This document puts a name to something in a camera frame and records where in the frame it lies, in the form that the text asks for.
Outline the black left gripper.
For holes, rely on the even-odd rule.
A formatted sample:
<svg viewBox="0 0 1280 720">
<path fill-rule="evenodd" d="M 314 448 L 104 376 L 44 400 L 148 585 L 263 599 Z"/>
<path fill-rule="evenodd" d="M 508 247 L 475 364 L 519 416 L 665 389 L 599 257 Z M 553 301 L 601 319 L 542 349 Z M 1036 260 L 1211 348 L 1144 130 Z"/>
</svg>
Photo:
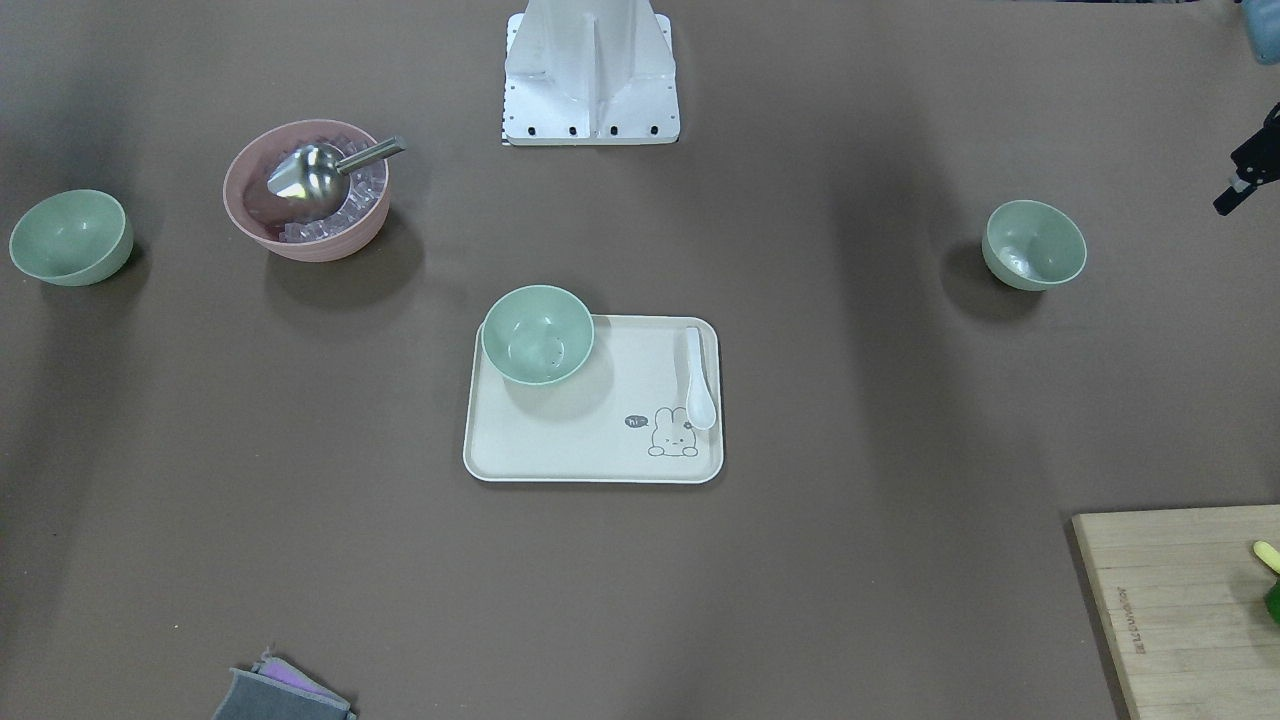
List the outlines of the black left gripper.
<svg viewBox="0 0 1280 720">
<path fill-rule="evenodd" d="M 1277 179 L 1279 102 L 1266 115 L 1261 128 L 1229 156 L 1235 172 L 1229 186 L 1213 200 L 1213 209 L 1220 217 L 1226 217 L 1239 208 L 1253 188 Z"/>
</svg>

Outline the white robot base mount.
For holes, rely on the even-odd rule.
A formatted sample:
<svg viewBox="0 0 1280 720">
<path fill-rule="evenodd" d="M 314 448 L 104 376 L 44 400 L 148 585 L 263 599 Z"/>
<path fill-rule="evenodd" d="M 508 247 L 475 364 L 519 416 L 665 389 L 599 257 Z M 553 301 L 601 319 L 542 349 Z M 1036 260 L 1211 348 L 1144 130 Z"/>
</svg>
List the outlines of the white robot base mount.
<svg viewBox="0 0 1280 720">
<path fill-rule="evenodd" d="M 530 1 L 506 23 L 504 72 L 509 146 L 680 138 L 672 24 L 649 1 Z"/>
</svg>

